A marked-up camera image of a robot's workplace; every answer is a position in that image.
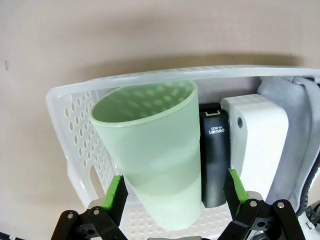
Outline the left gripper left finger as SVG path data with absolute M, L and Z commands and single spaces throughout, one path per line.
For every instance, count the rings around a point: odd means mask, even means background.
M 120 223 L 128 197 L 125 179 L 115 175 L 100 205 L 85 212 L 65 210 L 53 231 L 52 240 L 126 240 Z

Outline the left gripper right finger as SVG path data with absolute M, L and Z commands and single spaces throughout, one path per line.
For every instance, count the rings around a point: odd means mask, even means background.
M 267 240 L 304 240 L 305 236 L 291 203 L 286 199 L 272 204 L 250 198 L 235 169 L 228 169 L 223 186 L 232 221 L 220 240 L 246 240 L 252 231 L 261 231 Z

